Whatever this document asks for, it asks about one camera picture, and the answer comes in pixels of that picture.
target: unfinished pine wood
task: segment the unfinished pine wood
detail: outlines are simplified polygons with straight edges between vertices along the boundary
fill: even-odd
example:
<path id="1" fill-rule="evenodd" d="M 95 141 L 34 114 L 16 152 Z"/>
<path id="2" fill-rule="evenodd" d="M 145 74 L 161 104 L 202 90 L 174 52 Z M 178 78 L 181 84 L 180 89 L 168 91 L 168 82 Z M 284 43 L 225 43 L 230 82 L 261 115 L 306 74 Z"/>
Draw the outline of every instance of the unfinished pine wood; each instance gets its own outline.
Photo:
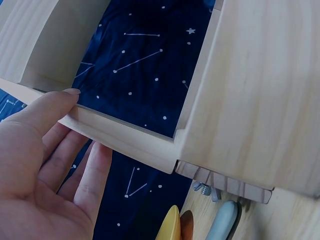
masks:
<path id="1" fill-rule="evenodd" d="M 212 42 L 214 40 L 218 22 L 220 19 L 220 14 L 221 12 L 219 10 L 217 9 L 212 10 L 211 18 L 210 18 L 209 25 L 203 40 L 199 58 L 198 58 L 198 61 L 196 62 L 192 80 L 184 100 L 184 104 L 180 113 L 178 124 L 176 126 L 177 130 L 185 129 L 188 119 L 190 117 L 192 106 L 194 104 L 197 92 L 199 90 L 202 75 L 205 71 L 206 63 L 209 59 L 208 49 L 211 47 Z"/>
<path id="2" fill-rule="evenodd" d="M 27 105 L 43 95 L 40 91 L 1 78 L 0 89 Z M 160 171 L 170 174 L 174 170 L 178 152 L 172 138 L 78 105 L 59 122 Z"/>
<path id="3" fill-rule="evenodd" d="M 224 0 L 180 160 L 320 195 L 320 1 Z"/>
<path id="4" fill-rule="evenodd" d="M 185 161 L 178 161 L 174 171 L 187 178 L 258 203 L 267 204 L 272 196 L 271 189 L 263 189 Z"/>
<path id="5" fill-rule="evenodd" d="M 4 0 L 0 78 L 42 91 L 69 88 L 109 0 Z"/>
<path id="6" fill-rule="evenodd" d="M 223 192 L 221 202 L 212 202 L 190 188 L 181 210 L 193 214 L 193 239 L 204 240 L 219 208 L 239 197 Z M 276 188 L 268 204 L 240 200 L 242 214 L 233 240 L 318 240 L 320 236 L 320 202 Z"/>

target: white star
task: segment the white star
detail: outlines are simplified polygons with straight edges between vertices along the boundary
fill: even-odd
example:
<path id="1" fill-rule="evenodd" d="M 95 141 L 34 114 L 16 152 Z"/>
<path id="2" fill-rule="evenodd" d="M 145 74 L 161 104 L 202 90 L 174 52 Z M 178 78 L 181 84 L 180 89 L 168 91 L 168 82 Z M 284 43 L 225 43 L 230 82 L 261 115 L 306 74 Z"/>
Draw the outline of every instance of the white star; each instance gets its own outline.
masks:
<path id="1" fill-rule="evenodd" d="M 189 34 L 195 34 L 195 29 L 189 28 L 189 30 L 186 30 Z"/>

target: hand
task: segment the hand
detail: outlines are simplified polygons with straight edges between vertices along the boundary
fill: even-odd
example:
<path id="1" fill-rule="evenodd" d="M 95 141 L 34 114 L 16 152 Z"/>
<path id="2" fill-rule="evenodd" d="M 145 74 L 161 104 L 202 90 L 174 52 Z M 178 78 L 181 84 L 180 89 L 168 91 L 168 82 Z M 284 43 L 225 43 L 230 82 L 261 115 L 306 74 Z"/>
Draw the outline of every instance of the hand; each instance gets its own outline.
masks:
<path id="1" fill-rule="evenodd" d="M 77 89 L 46 93 L 0 123 L 0 239 L 92 239 L 112 150 L 57 123 Z"/>

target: navy blue fabric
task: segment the navy blue fabric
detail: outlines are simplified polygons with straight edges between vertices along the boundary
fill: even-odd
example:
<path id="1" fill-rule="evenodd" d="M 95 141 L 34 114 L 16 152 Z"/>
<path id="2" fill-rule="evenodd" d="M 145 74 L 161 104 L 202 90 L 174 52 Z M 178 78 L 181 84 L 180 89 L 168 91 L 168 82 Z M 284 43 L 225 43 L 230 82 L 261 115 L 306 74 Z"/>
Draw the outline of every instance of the navy blue fabric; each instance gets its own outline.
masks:
<path id="1" fill-rule="evenodd" d="M 172 137 L 210 17 L 201 0 L 112 0 L 74 80 L 79 103 Z M 0 120 L 22 108 L 0 91 Z M 114 152 L 94 239 L 155 239 L 170 207 L 183 206 L 190 184 Z"/>

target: metal bolt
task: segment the metal bolt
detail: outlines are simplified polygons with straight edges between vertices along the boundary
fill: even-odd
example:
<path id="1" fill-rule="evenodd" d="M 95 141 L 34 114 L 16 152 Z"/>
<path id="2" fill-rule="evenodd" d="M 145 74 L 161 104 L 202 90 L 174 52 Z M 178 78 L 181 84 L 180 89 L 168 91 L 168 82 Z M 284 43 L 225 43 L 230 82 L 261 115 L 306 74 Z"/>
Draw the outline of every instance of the metal bolt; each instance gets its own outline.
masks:
<path id="1" fill-rule="evenodd" d="M 201 194 L 202 195 L 205 195 L 205 196 L 210 196 L 211 194 L 211 187 L 202 183 L 202 182 L 199 182 L 199 181 L 196 181 L 193 185 L 192 185 L 192 188 L 193 190 L 195 191 L 198 191 L 201 189 Z"/>
<path id="2" fill-rule="evenodd" d="M 221 191 L 219 189 L 216 189 L 214 187 L 211 187 L 207 184 L 204 184 L 202 182 L 196 181 L 192 185 L 193 190 L 198 191 L 201 189 L 201 194 L 204 196 L 210 196 L 212 198 L 213 202 L 218 202 L 221 200 Z"/>
<path id="3" fill-rule="evenodd" d="M 210 196 L 211 187 L 206 184 L 202 184 L 201 194 L 205 196 Z"/>

